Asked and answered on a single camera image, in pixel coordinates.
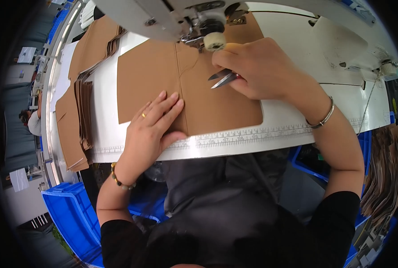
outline black shirt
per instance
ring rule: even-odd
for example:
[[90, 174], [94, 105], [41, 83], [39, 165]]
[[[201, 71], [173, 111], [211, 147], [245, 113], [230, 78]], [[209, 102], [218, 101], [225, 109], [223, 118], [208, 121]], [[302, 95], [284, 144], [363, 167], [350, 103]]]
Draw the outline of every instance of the black shirt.
[[[263, 213], [266, 205], [261, 205], [260, 198], [250, 200], [250, 196], [245, 199], [237, 194], [231, 199], [234, 203], [229, 202], [232, 206], [223, 211], [221, 207], [216, 211], [222, 200], [193, 206], [159, 224], [151, 234], [143, 234], [134, 223], [125, 220], [105, 222], [101, 227], [104, 266], [170, 267], [194, 263], [205, 267], [286, 268], [344, 265], [360, 203], [355, 193], [337, 192], [325, 198], [308, 225], [301, 224], [281, 206], [269, 213], [275, 214], [274, 219], [266, 218]], [[257, 224], [252, 228], [250, 225], [255, 221]]]

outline machine knob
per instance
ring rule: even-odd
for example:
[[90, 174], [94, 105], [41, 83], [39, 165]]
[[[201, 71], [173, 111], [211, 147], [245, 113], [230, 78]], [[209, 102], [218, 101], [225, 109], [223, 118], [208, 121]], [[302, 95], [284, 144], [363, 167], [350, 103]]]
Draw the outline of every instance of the machine knob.
[[223, 33], [212, 32], [205, 35], [203, 44], [208, 51], [222, 50], [226, 46], [226, 38]]

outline woman's right hand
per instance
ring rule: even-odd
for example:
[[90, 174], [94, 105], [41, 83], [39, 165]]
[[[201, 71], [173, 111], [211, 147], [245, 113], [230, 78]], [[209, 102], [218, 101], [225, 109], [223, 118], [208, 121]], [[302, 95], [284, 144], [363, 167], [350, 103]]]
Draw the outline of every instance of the woman's right hand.
[[296, 101], [303, 96], [324, 93], [271, 38], [244, 45], [229, 43], [224, 50], [214, 52], [212, 63], [241, 75], [244, 79], [229, 85], [250, 99], [278, 99], [297, 106]]

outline scissors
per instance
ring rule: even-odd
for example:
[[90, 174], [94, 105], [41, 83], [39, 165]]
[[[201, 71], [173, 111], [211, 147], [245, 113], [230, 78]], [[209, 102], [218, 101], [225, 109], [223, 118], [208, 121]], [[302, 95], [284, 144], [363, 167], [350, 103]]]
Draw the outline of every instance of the scissors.
[[231, 69], [226, 68], [224, 70], [219, 71], [216, 74], [213, 74], [210, 78], [208, 78], [208, 81], [217, 79], [219, 77], [222, 77], [222, 79], [220, 81], [218, 81], [215, 85], [213, 85], [211, 89], [219, 88], [229, 82], [232, 82], [233, 80], [235, 80], [237, 78], [242, 78], [242, 76], [240, 76], [239, 74], [233, 72]]

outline woman's left hand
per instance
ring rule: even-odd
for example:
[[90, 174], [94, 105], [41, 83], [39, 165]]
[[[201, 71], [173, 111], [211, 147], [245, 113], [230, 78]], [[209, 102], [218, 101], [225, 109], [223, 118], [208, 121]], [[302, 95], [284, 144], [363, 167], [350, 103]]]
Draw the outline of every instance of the woman's left hand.
[[184, 101], [178, 96], [176, 92], [166, 98], [166, 92], [162, 91], [132, 118], [127, 127], [124, 151], [115, 167], [122, 184], [132, 185], [167, 147], [187, 137], [180, 131], [164, 135], [183, 110]]

